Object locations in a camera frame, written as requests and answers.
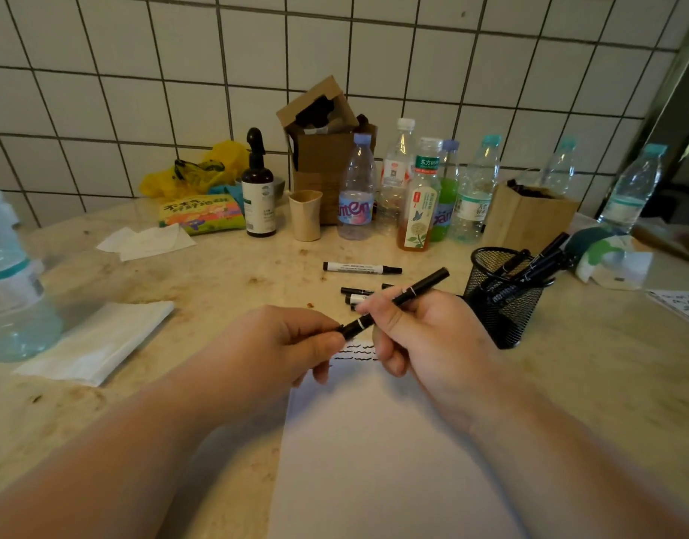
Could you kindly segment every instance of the paper cup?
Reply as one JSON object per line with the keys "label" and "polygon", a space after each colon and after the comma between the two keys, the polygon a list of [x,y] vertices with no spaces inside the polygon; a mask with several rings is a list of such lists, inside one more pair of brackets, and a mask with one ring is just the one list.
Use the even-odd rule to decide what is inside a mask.
{"label": "paper cup", "polygon": [[290,195],[292,233],[295,240],[312,242],[319,240],[320,191],[297,191]]}

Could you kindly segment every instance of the black mesh pen holder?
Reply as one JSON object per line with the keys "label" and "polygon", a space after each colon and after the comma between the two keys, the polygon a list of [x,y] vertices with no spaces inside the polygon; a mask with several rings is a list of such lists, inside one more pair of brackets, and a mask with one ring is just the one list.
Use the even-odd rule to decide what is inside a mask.
{"label": "black mesh pen holder", "polygon": [[[541,292],[554,280],[529,286],[496,274],[518,252],[507,248],[479,248],[472,252],[472,272],[463,295],[498,348],[506,350],[519,344],[537,307]],[[522,261],[510,276],[525,269],[533,257]]]}

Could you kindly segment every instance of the plastic bottle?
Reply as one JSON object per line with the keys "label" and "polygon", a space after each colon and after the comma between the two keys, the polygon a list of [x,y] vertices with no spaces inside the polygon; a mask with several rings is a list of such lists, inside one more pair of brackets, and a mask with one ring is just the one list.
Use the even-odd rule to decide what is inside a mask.
{"label": "plastic bottle", "polygon": [[377,225],[395,228],[414,163],[414,119],[398,119],[397,130],[397,139],[388,147],[382,163],[377,193]]}
{"label": "plastic bottle", "polygon": [[629,234],[662,176],[662,156],[666,152],[667,146],[647,144],[637,160],[619,176],[597,221]]}
{"label": "plastic bottle", "polygon": [[488,134],[475,158],[459,179],[457,203],[452,215],[449,237],[466,244],[475,242],[481,236],[481,228],[499,172],[499,143],[502,136]]}
{"label": "plastic bottle", "polygon": [[574,148],[577,141],[573,138],[562,138],[559,147],[541,169],[540,187],[552,195],[565,196],[574,177]]}
{"label": "plastic bottle", "polygon": [[0,362],[16,362],[52,346],[62,320],[43,298],[43,286],[20,247],[0,193]]}
{"label": "plastic bottle", "polygon": [[371,134],[355,134],[355,148],[340,181],[337,232],[347,240],[366,240],[372,234],[376,169],[371,142]]}
{"label": "plastic bottle", "polygon": [[459,189],[459,165],[457,164],[457,140],[444,140],[442,152],[439,157],[439,181],[441,191],[439,204],[434,213],[434,225],[430,241],[441,242],[447,236],[449,224],[452,221],[452,211],[457,202],[457,190]]}
{"label": "plastic bottle", "polygon": [[397,230],[397,246],[405,252],[425,252],[430,247],[431,228],[441,191],[437,177],[441,145],[440,138],[419,140]]}
{"label": "plastic bottle", "polygon": [[248,132],[250,167],[242,172],[242,199],[248,234],[266,238],[277,232],[275,222],[275,177],[265,168],[265,146],[259,128]]}

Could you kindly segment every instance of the blue bottle cap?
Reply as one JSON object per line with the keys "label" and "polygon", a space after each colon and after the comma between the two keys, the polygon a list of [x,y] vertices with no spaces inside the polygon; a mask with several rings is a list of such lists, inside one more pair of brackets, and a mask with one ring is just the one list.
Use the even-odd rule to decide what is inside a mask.
{"label": "blue bottle cap", "polygon": [[667,146],[662,144],[646,144],[644,153],[652,156],[662,156],[667,152]]}
{"label": "blue bottle cap", "polygon": [[577,140],[568,135],[559,140],[559,147],[562,149],[574,149],[577,146]]}
{"label": "blue bottle cap", "polygon": [[457,140],[444,140],[441,148],[444,151],[457,151],[459,149],[459,142]]}
{"label": "blue bottle cap", "polygon": [[358,146],[368,146],[372,143],[372,134],[355,134],[355,143]]}
{"label": "blue bottle cap", "polygon": [[482,145],[484,146],[498,146],[502,141],[501,134],[487,134],[482,140]]}

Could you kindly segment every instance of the marble countertop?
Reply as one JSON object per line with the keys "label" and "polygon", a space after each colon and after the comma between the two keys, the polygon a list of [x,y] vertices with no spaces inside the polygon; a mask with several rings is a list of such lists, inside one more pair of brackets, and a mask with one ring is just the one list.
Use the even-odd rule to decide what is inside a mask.
{"label": "marble countertop", "polygon": [[[278,210],[286,225],[284,208]],[[309,306],[343,323],[356,317],[340,287],[416,281],[446,266],[441,284],[461,294],[472,247],[445,242],[426,253],[392,238],[346,241],[334,227],[316,242],[288,228],[272,238],[244,231],[196,237],[197,245],[120,263],[95,246],[113,231],[153,226],[148,199],[67,220],[27,236],[43,257],[43,283],[66,321],[106,301],[173,300],[176,310],[101,389],[11,375],[0,363],[0,489],[119,400],[196,352],[234,317],[266,303]],[[324,272],[323,261],[389,264],[405,274]],[[646,286],[689,289],[689,263],[657,253]],[[642,292],[559,276],[544,292],[522,343],[506,352],[539,388],[617,445],[689,503],[689,323]],[[280,400],[200,447],[167,516],[162,538],[264,538],[286,411]]]}

